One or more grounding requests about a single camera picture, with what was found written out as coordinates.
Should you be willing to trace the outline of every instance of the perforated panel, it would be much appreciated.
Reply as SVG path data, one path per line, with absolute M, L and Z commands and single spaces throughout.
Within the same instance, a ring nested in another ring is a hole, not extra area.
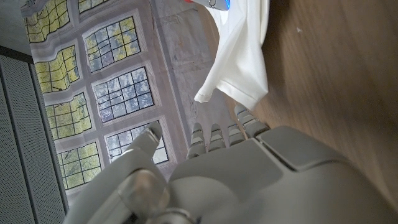
M 0 223 L 34 223 L 2 85 L 0 85 L 0 146 Z
M 43 93 L 41 92 L 41 89 L 40 89 L 40 82 L 37 78 L 35 66 L 29 65 L 29 67 L 32 72 L 33 85 L 35 86 L 35 89 L 36 89 L 36 97 L 39 97 L 37 100 L 38 100 L 39 108 L 41 108 L 41 112 L 42 112 L 43 125 L 44 125 L 44 128 L 47 130 L 46 131 L 47 140 L 48 140 L 47 143 L 49 145 L 50 153 L 53 158 L 52 159 L 53 166 L 57 168 L 55 170 L 56 171 L 55 174 L 58 176 L 58 187 L 60 189 L 61 197 L 63 198 L 64 210 L 67 211 L 68 210 L 67 195 L 66 195 L 65 189 L 63 187 L 61 170 L 59 169 L 60 165 L 59 165 L 58 158 L 57 158 L 57 150 L 55 149 L 55 143 L 54 143 L 52 133 L 50 130 L 49 120 L 47 119 L 47 114 L 45 112 Z
M 61 223 L 65 212 L 28 64 L 0 60 L 37 221 Z

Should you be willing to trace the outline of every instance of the gray robot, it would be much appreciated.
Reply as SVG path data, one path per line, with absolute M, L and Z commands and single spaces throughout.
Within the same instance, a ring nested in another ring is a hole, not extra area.
M 398 223 L 349 161 L 295 129 L 270 129 L 246 108 L 214 124 L 208 152 L 195 124 L 187 161 L 167 182 L 151 161 L 162 129 L 151 123 L 80 193 L 64 223 Z

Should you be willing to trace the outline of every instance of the window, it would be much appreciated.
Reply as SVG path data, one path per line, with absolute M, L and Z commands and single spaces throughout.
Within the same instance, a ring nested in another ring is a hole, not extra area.
M 107 0 L 79 0 L 79 12 L 82 13 L 106 1 Z
M 88 183 L 101 172 L 96 143 L 57 155 L 65 190 Z
M 35 67 L 42 93 L 65 90 L 80 78 L 74 45 L 60 50 L 51 62 L 38 62 Z
M 108 147 L 110 161 L 113 162 L 117 159 L 147 125 L 148 124 L 145 124 L 106 138 L 106 146 Z M 152 160 L 155 164 L 160 164 L 169 160 L 163 138 L 160 139 Z
M 145 67 L 94 86 L 102 122 L 154 105 Z
M 69 102 L 46 106 L 45 110 L 54 140 L 80 134 L 91 128 L 84 93 L 76 95 Z
M 132 17 L 97 30 L 85 43 L 91 72 L 141 51 Z
M 49 33 L 69 22 L 67 0 L 50 0 L 41 12 L 25 19 L 29 42 L 43 42 Z

